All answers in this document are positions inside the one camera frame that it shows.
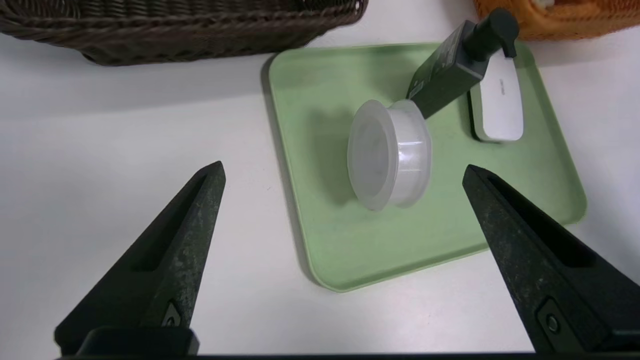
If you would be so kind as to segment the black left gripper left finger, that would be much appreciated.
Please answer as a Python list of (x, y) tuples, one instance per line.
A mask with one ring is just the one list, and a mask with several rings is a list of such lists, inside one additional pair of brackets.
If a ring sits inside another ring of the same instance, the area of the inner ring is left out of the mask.
[(61, 354), (196, 354), (190, 328), (226, 187), (199, 169), (55, 328)]

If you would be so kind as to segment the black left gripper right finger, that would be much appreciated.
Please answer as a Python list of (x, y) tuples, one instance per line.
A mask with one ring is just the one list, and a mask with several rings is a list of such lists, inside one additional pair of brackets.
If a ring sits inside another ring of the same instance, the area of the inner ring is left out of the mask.
[(462, 187), (537, 353), (639, 353), (638, 284), (493, 172)]

